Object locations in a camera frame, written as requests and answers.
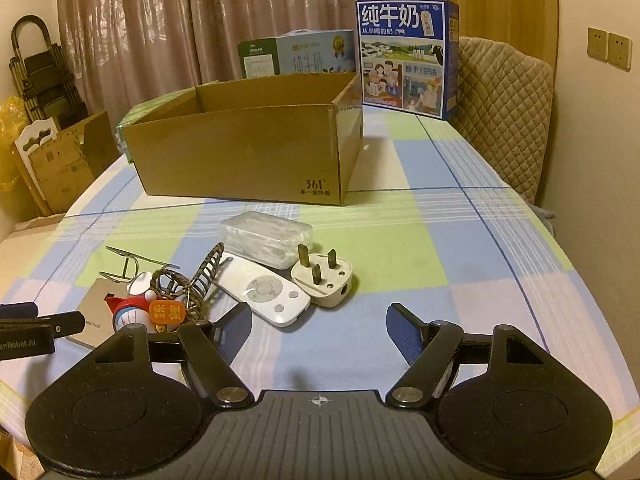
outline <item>yellow plastic bag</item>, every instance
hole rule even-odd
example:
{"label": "yellow plastic bag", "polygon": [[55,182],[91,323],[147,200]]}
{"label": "yellow plastic bag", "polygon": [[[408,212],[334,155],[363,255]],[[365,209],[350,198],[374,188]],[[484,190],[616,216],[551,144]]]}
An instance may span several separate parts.
{"label": "yellow plastic bag", "polygon": [[0,103],[0,192],[11,191],[18,182],[18,168],[11,155],[14,140],[29,124],[24,102],[16,96]]}

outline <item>plaid tablecloth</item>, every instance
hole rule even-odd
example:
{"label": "plaid tablecloth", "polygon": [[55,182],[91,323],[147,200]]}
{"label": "plaid tablecloth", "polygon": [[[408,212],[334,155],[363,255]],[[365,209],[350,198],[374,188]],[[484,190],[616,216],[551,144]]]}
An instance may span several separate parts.
{"label": "plaid tablecloth", "polygon": [[[249,209],[314,228],[315,250],[353,264],[354,295],[310,307],[277,329],[254,316],[233,368],[266,388],[378,389],[406,369],[386,335],[399,302],[423,320],[466,332],[513,324],[609,405],[615,426],[599,471],[640,449],[640,400],[612,333],[571,262],[527,205],[447,123],[365,108],[365,142],[344,207],[149,197],[124,158],[80,197],[3,301],[34,300],[41,314],[75,309],[99,270],[119,271],[122,248],[191,276],[218,241],[220,221]],[[217,319],[234,302],[221,294]],[[0,424],[26,441],[27,403],[87,352],[68,340],[52,356],[0,364]],[[465,366],[459,380],[481,373]],[[177,377],[177,367],[157,365]]]}

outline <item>curtain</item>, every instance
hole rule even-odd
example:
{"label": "curtain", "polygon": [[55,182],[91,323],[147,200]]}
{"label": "curtain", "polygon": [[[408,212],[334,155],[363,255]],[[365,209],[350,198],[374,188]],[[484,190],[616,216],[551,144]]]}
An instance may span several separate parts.
{"label": "curtain", "polygon": [[79,91],[112,127],[134,104],[202,82],[189,0],[58,0],[58,21]]}
{"label": "curtain", "polygon": [[89,110],[241,76],[239,41],[353,28],[356,0],[58,0],[60,38]]}

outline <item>metal screw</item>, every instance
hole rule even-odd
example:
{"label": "metal screw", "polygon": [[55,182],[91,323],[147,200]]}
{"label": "metal screw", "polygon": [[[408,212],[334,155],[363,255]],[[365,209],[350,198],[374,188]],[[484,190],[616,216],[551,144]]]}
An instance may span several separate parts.
{"label": "metal screw", "polygon": [[422,398],[422,392],[413,386],[401,386],[393,390],[391,396],[398,402],[418,402]]}
{"label": "metal screw", "polygon": [[249,396],[249,393],[244,388],[238,386],[226,386],[220,388],[216,392],[216,397],[222,400],[222,402],[228,402],[229,404],[235,404],[236,402],[242,402]]}

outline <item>white remote control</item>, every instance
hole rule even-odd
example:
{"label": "white remote control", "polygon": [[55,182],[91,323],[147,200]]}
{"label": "white remote control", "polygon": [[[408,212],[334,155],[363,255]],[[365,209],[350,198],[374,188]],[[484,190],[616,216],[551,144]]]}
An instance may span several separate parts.
{"label": "white remote control", "polygon": [[238,301],[249,304],[258,316],[275,326],[289,326],[309,306],[311,298],[295,283],[272,270],[226,251],[216,283]]}

